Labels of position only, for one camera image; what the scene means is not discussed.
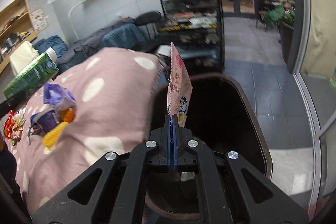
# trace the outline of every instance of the green juice box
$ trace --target green juice box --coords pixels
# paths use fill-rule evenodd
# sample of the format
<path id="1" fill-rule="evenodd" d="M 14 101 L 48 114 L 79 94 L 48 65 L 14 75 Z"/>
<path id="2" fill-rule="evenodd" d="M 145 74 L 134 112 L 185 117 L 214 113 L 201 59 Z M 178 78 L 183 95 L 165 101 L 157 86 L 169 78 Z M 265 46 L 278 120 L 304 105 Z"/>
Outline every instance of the green juice box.
<path id="1" fill-rule="evenodd" d="M 8 84 L 3 90 L 5 97 L 8 99 L 24 90 L 29 98 L 49 79 L 58 73 L 55 64 L 57 59 L 56 53 L 52 48 L 48 48 L 44 53 L 35 58 Z"/>

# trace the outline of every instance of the pink blanket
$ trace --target pink blanket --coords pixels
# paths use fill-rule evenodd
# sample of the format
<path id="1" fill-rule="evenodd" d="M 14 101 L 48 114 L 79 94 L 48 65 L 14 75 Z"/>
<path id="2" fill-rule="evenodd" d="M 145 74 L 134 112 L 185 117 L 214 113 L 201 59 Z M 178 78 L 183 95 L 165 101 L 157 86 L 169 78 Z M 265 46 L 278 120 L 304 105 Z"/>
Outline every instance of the pink blanket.
<path id="1" fill-rule="evenodd" d="M 33 213 L 108 151 L 131 151 L 144 139 L 148 108 L 158 78 L 156 56 L 105 48 L 58 76 L 54 83 L 76 98 L 75 120 L 51 149 L 28 130 L 31 115 L 42 111 L 42 89 L 26 106 L 21 141 L 11 148 L 16 181 Z"/>

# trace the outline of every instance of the orange snack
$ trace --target orange snack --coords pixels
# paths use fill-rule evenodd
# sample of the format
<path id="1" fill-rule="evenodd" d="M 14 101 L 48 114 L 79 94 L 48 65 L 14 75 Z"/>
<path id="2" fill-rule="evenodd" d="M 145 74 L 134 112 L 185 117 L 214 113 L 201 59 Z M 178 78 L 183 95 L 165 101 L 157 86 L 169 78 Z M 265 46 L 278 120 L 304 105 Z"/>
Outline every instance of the orange snack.
<path id="1" fill-rule="evenodd" d="M 67 113 L 65 114 L 63 121 L 64 122 L 72 122 L 75 118 L 75 112 L 72 108 L 69 108 Z"/>

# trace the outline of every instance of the potted plant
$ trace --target potted plant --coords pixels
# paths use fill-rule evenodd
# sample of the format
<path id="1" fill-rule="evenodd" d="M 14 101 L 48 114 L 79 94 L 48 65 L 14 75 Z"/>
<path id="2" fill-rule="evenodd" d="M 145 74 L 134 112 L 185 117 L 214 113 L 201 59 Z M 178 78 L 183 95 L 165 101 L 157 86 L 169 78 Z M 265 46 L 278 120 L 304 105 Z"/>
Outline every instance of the potted plant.
<path id="1" fill-rule="evenodd" d="M 283 60 L 288 61 L 289 51 L 292 46 L 295 10 L 292 4 L 282 1 L 274 10 L 265 15 L 265 24 L 269 28 L 277 27 L 280 31 L 281 49 Z"/>

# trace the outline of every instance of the wall shelf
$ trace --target wall shelf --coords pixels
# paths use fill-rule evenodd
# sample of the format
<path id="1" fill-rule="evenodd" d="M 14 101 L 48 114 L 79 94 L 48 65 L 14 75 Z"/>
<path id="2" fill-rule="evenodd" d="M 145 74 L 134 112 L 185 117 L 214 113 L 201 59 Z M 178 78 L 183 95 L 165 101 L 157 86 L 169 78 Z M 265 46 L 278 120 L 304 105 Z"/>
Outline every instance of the wall shelf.
<path id="1" fill-rule="evenodd" d="M 29 31 L 33 28 L 33 23 L 30 18 L 28 1 L 27 0 L 14 0 L 8 6 L 6 6 L 0 12 L 0 28 L 3 28 L 8 21 L 12 18 L 20 16 L 16 21 L 14 21 L 4 32 L 0 34 L 0 48 L 2 48 L 4 41 L 10 36 L 11 33 L 21 33 L 24 31 Z M 23 41 L 33 41 L 37 38 L 37 32 L 33 31 Z M 17 48 L 23 43 L 23 41 L 18 42 L 11 52 L 3 57 L 0 63 L 0 74 L 10 63 L 10 56 L 17 50 Z"/>
<path id="2" fill-rule="evenodd" d="M 21 41 L 20 43 L 18 43 L 14 49 L 5 56 L 5 58 L 3 59 L 3 61 L 0 63 L 0 74 L 2 73 L 2 71 L 7 67 L 7 65 L 11 62 L 11 59 L 9 58 L 13 52 L 15 52 L 23 42 L 25 41 L 33 41 L 37 38 L 37 33 L 36 32 L 32 32 L 30 35 L 28 35 L 23 41 Z"/>
<path id="3" fill-rule="evenodd" d="M 10 25 L 3 33 L 0 34 L 0 41 L 3 41 L 4 39 L 6 39 L 7 35 L 11 34 L 12 31 L 16 29 L 16 27 L 18 27 L 19 25 L 22 25 L 22 23 L 26 20 L 30 20 L 28 12 L 20 16 L 16 21 L 12 23 L 12 25 Z"/>

